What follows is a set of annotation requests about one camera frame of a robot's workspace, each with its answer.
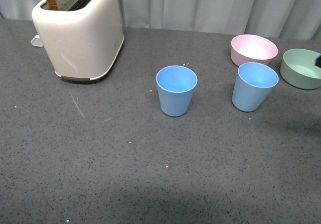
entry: white toaster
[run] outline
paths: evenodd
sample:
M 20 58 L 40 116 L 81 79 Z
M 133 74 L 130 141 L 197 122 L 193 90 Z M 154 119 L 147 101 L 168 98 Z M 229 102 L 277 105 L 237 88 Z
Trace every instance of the white toaster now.
M 60 11 L 42 0 L 32 20 L 56 74 L 66 80 L 104 76 L 124 41 L 118 0 L 73 0 Z

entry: speckled countertop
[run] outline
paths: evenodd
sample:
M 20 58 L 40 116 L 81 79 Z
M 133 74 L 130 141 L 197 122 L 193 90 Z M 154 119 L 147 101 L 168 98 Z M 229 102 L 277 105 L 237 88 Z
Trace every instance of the speckled countertop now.
M 252 113 L 231 103 L 232 35 L 124 29 L 107 77 L 62 81 L 32 22 L 0 20 L 1 223 L 319 223 L 321 89 L 281 77 Z M 271 39 L 279 74 L 291 48 Z M 161 111 L 155 76 L 198 76 L 187 113 Z

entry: cup rim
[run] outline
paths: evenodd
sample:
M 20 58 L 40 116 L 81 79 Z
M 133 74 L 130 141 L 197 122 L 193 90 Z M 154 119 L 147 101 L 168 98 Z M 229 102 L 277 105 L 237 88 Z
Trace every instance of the cup rim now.
M 268 87 L 261 87 L 261 86 L 256 86 L 256 85 L 254 85 L 254 84 L 251 84 L 251 83 L 249 83 L 248 81 L 246 81 L 241 75 L 240 75 L 240 68 L 243 66 L 246 66 L 246 65 L 248 65 L 248 64 L 251 64 L 251 65 L 260 65 L 260 66 L 262 66 L 263 68 L 266 68 L 266 69 L 269 69 L 269 71 L 272 71 L 273 72 L 273 74 L 276 76 L 276 83 L 275 84 L 273 84 L 273 85 L 270 85 L 270 86 L 268 86 Z M 279 83 L 279 76 L 277 75 L 277 73 L 276 73 L 276 71 L 274 71 L 271 67 L 269 67 L 269 66 L 267 66 L 267 65 L 265 65 L 265 64 L 262 64 L 262 63 L 259 63 L 259 62 L 246 62 L 246 63 L 243 63 L 241 66 L 239 66 L 239 68 L 237 69 L 237 74 L 238 74 L 238 76 L 244 81 L 244 82 L 246 82 L 247 84 L 249 84 L 249 85 L 251 85 L 251 86 L 253 86 L 253 87 L 257 87 L 257 88 L 271 88 L 271 87 L 275 87 L 278 83 Z
M 159 84 L 157 77 L 158 77 L 158 75 L 159 75 L 159 73 L 160 73 L 161 71 L 165 70 L 166 68 L 172 68 L 172 67 L 180 67 L 180 68 L 184 68 L 184 69 L 187 69 L 188 71 L 192 72 L 192 73 L 194 74 L 194 76 L 195 76 L 195 79 L 196 79 L 195 84 L 194 84 L 191 88 L 189 88 L 188 90 L 180 91 L 180 92 L 170 91 L 170 90 L 167 90 L 167 89 L 163 88 L 163 87 Z M 161 89 L 163 89 L 163 90 L 165 90 L 165 91 L 167 91 L 167 92 L 172 92 L 172 93 L 184 93 L 184 92 L 191 91 L 193 88 L 196 87 L 197 82 L 198 82 L 198 78 L 197 78 L 197 75 L 195 74 L 195 72 L 194 72 L 193 70 L 189 69 L 188 67 L 180 66 L 180 65 L 171 65 L 171 66 L 164 67 L 164 68 L 162 68 L 161 70 L 159 70 L 158 73 L 157 73 L 157 75 L 156 75 L 156 83 L 157 83 L 157 85 L 158 85 Z

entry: blue cup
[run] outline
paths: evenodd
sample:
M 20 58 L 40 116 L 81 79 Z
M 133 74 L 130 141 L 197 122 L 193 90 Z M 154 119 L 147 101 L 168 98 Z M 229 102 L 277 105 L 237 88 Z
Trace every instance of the blue cup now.
M 197 84 L 196 74 L 187 67 L 168 66 L 156 75 L 160 107 L 171 117 L 187 111 Z
M 245 112 L 256 110 L 279 82 L 272 68 L 257 62 L 244 63 L 237 72 L 232 103 Z

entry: white curtain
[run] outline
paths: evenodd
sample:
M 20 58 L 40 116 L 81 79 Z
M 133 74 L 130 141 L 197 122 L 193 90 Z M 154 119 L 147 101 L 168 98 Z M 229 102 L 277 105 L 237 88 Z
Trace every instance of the white curtain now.
M 40 0 L 0 0 L 5 19 L 31 20 Z M 119 0 L 124 25 L 321 40 L 321 0 Z

